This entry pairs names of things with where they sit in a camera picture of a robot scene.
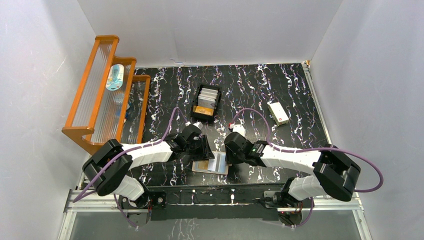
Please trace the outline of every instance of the gray wall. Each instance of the gray wall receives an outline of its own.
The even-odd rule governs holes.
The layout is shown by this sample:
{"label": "gray wall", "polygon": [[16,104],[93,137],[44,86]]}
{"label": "gray wall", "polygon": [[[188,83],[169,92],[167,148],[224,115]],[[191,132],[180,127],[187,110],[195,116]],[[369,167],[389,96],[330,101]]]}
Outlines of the gray wall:
{"label": "gray wall", "polygon": [[97,35],[137,66],[310,60],[342,0],[78,0]]}
{"label": "gray wall", "polygon": [[[360,195],[377,240],[424,235],[423,13],[422,1],[344,0],[311,62],[332,141],[385,176]],[[357,187],[377,184],[361,167]]]}
{"label": "gray wall", "polygon": [[0,3],[0,239],[58,237],[87,154],[61,129],[94,42],[75,0]]}

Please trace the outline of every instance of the marble tabletop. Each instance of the marble tabletop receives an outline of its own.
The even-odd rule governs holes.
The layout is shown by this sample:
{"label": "marble tabletop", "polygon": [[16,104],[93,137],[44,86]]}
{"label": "marble tabletop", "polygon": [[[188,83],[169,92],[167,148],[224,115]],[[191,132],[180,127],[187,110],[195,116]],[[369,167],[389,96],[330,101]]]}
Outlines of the marble tabletop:
{"label": "marble tabletop", "polygon": [[[217,116],[213,123],[201,129],[207,135],[212,151],[225,151],[224,139],[230,133],[228,124],[242,108],[253,108],[265,115],[272,128],[271,140],[275,144],[312,148],[327,143],[300,63],[138,68],[135,74],[151,76],[144,143],[163,136],[172,109],[176,106],[189,121],[196,122],[195,118],[190,118],[190,110],[199,84],[222,87]],[[268,110],[269,101],[281,103],[289,116],[289,123],[276,126]],[[251,142],[266,138],[266,125],[258,114],[245,111],[236,123],[243,124],[246,138]],[[181,131],[184,126],[181,116],[176,116],[171,133]],[[219,175],[193,172],[192,166],[192,162],[182,158],[140,166],[132,169],[129,175],[151,187],[284,183],[287,178],[302,175],[291,169],[253,167],[248,164],[230,166],[228,175]]]}

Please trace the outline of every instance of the small white box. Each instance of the small white box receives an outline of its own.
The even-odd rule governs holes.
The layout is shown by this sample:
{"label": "small white box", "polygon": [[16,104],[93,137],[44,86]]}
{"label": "small white box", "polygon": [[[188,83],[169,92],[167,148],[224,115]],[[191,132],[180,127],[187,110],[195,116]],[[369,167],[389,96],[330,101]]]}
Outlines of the small white box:
{"label": "small white box", "polygon": [[289,122],[289,117],[287,116],[286,112],[284,111],[283,107],[279,102],[268,102],[268,108],[269,111],[271,111],[272,118],[274,118],[275,122],[277,123],[277,126]]}

